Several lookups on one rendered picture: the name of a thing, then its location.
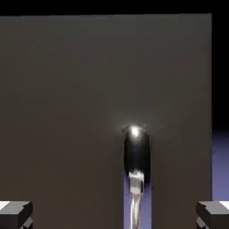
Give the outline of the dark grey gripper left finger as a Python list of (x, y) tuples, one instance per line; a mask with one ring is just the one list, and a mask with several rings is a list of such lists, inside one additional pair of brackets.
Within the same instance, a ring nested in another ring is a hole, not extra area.
[(0, 201), (0, 229), (33, 229), (31, 201)]

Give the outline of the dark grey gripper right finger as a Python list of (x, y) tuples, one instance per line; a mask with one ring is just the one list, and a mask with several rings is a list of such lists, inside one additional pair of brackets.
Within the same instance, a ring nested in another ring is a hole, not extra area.
[(199, 201), (196, 229), (229, 229), (229, 201)]

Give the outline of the dark brown cabinet door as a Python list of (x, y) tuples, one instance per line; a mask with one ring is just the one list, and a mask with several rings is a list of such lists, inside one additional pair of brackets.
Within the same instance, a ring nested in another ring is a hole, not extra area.
[(123, 139), (150, 134), (152, 229), (212, 197), (209, 14), (0, 17), (0, 200), (34, 229), (123, 229)]

